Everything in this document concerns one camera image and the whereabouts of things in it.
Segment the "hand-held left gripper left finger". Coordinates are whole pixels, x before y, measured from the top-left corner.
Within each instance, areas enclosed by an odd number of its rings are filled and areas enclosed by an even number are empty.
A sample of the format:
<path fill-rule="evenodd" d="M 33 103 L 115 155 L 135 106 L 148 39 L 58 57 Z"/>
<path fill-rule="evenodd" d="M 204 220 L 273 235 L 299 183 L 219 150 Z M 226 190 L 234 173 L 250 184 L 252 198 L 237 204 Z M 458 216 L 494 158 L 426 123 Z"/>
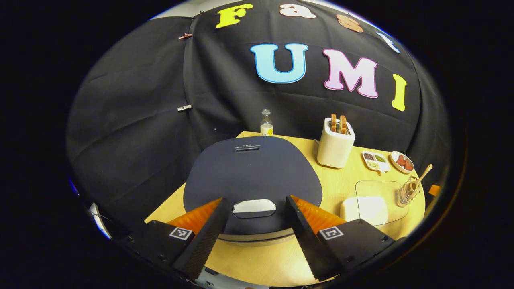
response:
<path fill-rule="evenodd" d="M 124 238 L 124 248 L 163 273 L 194 281 L 229 214 L 228 200 L 219 198 L 167 223 L 145 223 Z"/>

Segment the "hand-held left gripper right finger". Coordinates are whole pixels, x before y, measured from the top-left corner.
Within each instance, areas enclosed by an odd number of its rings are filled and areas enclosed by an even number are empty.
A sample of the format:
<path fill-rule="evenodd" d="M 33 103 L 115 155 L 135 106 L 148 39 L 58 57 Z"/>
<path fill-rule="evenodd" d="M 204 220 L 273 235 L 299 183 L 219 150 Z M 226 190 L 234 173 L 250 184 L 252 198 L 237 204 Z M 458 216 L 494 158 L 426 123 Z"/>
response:
<path fill-rule="evenodd" d="M 318 281 L 354 274 L 395 243 L 361 218 L 345 221 L 294 195 L 286 198 L 285 216 Z"/>

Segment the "metal wire chopstick holder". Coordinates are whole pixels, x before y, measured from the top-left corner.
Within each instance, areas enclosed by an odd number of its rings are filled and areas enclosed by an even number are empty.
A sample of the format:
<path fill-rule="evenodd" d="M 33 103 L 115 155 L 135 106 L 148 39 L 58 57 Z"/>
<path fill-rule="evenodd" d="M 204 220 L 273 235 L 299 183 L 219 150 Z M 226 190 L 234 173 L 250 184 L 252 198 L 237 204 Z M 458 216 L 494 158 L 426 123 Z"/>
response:
<path fill-rule="evenodd" d="M 396 204 L 399 207 L 405 207 L 413 201 L 421 191 L 421 184 L 415 176 L 409 176 L 408 180 L 403 183 L 397 190 Z"/>

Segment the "dark grey rice cooker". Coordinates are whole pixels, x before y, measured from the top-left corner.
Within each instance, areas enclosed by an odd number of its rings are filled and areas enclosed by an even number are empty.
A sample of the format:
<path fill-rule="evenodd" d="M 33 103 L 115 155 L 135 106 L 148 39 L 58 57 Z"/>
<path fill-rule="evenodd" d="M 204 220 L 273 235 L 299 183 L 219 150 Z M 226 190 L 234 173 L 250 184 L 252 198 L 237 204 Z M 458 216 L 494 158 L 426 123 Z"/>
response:
<path fill-rule="evenodd" d="M 268 242 L 293 234 L 286 221 L 286 197 L 316 206 L 322 186 L 313 166 L 290 141 L 273 136 L 223 140 L 197 157 L 185 182 L 183 202 L 190 212 L 226 199 L 229 217 L 220 239 Z"/>

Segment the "round white plate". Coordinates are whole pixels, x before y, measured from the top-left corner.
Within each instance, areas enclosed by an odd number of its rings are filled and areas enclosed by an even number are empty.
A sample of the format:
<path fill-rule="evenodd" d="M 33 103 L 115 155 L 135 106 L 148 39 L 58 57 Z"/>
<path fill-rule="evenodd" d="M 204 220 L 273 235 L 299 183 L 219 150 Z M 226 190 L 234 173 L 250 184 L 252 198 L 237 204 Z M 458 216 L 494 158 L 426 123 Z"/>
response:
<path fill-rule="evenodd" d="M 404 159 L 409 159 L 408 156 L 406 156 L 405 154 L 403 153 L 400 153 L 398 151 L 392 151 L 390 153 L 390 161 L 391 163 L 393 164 L 393 166 L 399 171 L 399 172 L 402 172 L 403 174 L 411 174 L 413 173 L 415 170 L 413 169 L 412 171 L 407 171 L 404 167 L 400 167 L 397 163 L 396 163 L 396 159 L 398 157 L 398 155 L 404 155 Z"/>

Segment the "divided white grain dish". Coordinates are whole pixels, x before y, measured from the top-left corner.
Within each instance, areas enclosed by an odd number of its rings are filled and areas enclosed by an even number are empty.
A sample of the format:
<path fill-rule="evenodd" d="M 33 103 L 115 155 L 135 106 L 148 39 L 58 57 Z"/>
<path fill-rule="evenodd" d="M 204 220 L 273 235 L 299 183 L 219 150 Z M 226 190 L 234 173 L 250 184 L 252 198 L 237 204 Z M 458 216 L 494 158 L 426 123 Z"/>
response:
<path fill-rule="evenodd" d="M 391 166 L 387 158 L 381 153 L 363 151 L 361 153 L 362 159 L 368 169 L 378 171 L 380 173 L 389 172 Z"/>

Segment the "white toaster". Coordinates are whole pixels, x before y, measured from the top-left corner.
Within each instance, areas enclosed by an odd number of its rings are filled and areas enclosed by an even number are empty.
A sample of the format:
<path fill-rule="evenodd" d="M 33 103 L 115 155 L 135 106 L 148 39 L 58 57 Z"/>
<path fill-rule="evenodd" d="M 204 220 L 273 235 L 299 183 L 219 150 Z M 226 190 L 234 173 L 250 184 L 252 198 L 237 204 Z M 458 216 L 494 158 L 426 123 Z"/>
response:
<path fill-rule="evenodd" d="M 322 166 L 341 169 L 349 159 L 355 142 L 355 133 L 350 123 L 347 123 L 347 134 L 333 132 L 331 121 L 331 118 L 324 120 L 316 161 Z"/>

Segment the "small glass bottle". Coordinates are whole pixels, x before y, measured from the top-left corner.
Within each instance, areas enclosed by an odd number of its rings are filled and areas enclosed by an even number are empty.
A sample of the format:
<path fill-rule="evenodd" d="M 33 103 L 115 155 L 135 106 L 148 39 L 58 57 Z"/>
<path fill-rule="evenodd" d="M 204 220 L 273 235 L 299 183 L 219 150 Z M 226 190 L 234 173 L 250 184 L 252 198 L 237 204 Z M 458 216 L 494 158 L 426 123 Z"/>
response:
<path fill-rule="evenodd" d="M 260 132 L 262 136 L 273 136 L 273 124 L 270 119 L 271 111 L 269 109 L 262 110 L 263 119 L 260 124 Z"/>

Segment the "black backdrop cloth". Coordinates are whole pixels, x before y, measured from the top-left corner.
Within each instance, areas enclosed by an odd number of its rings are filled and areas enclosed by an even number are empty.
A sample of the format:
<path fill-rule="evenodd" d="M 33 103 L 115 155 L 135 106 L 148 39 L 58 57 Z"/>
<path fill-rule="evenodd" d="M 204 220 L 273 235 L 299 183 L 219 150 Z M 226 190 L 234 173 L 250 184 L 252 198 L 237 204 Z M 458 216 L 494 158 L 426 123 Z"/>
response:
<path fill-rule="evenodd" d="M 356 146 L 405 153 L 417 171 L 431 163 L 425 187 L 448 176 L 449 113 L 421 61 L 354 13 L 303 0 L 241 0 L 145 22 L 85 77 L 67 155 L 86 197 L 133 230 L 185 183 L 202 150 L 258 132 L 262 109 L 275 134 L 305 139 L 345 114 Z"/>

